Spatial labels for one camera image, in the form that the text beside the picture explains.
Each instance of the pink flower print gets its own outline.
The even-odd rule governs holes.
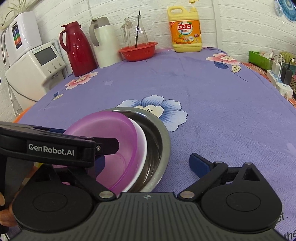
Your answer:
[[[85,74],[77,80],[71,80],[69,83],[67,83],[65,86],[67,86],[66,90],[73,89],[77,85],[82,85],[88,81],[90,81],[91,77],[96,76],[98,72],[90,73],[90,74]]]
[[[214,57],[208,57],[206,60],[215,61],[225,64],[239,65],[239,62],[225,53],[215,53]]]

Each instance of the gray thermos lid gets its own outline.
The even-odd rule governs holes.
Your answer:
[[[103,27],[106,25],[110,25],[110,22],[107,17],[101,17],[98,19],[95,18],[91,21],[91,25],[89,26],[89,35],[91,37],[91,41],[94,46],[98,47],[100,45],[100,43],[98,42],[98,40],[96,38],[94,30],[96,28]]]

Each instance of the handle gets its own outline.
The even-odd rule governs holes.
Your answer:
[[[59,34],[59,43],[61,44],[61,47],[68,53],[69,49],[68,47],[64,44],[63,42],[63,34],[66,32],[66,30],[63,30],[60,34]]]
[[[94,46],[98,47],[100,45],[100,43],[98,42],[96,35],[94,33],[94,28],[98,28],[98,24],[93,23],[89,26],[89,35],[91,37],[91,41],[93,43]]]
[[[178,10],[178,9],[180,9],[182,12],[181,13],[172,13],[172,10]],[[182,6],[171,6],[168,8],[168,16],[173,17],[176,15],[182,14],[183,12],[186,12],[186,11],[187,10]]]
[[[122,39],[124,41],[124,43],[127,43],[127,37],[126,37],[126,24],[121,25],[120,30],[121,30],[121,34],[122,34]]]

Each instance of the white bowl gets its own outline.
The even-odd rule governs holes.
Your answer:
[[[137,181],[138,177],[140,176],[140,174],[143,170],[143,167],[144,167],[144,164],[146,161],[146,156],[147,156],[147,140],[146,140],[145,133],[137,122],[135,122],[131,118],[129,118],[129,119],[133,123],[133,125],[136,129],[136,132],[137,132],[138,146],[137,146],[135,158],[138,161],[138,165],[137,165],[137,170],[136,170],[134,178],[129,183],[129,185],[123,190],[123,192],[127,192],[135,184],[135,182]]]

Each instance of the black straw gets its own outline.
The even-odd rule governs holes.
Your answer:
[[[136,45],[135,45],[135,48],[137,48],[137,46],[138,46],[138,33],[139,33],[140,13],[141,13],[141,10],[139,11],[139,16],[138,16],[137,37],[136,37]]]

